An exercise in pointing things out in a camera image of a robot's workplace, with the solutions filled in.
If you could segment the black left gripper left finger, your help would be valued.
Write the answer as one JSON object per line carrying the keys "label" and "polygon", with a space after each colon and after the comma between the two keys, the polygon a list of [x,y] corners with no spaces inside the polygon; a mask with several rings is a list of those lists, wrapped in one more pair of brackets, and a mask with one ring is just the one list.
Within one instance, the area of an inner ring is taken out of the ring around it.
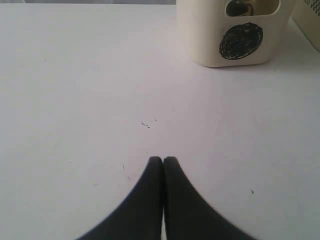
{"label": "black left gripper left finger", "polygon": [[102,222],[80,240],[160,240],[164,208],[164,165],[149,158],[138,182]]}

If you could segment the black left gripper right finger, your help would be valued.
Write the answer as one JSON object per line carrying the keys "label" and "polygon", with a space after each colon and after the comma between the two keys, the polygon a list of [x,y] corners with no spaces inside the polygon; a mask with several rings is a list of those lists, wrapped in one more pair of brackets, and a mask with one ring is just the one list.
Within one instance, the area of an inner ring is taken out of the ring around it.
{"label": "black left gripper right finger", "polygon": [[252,240],[215,211],[197,192],[178,159],[163,160],[164,222],[168,240]]}

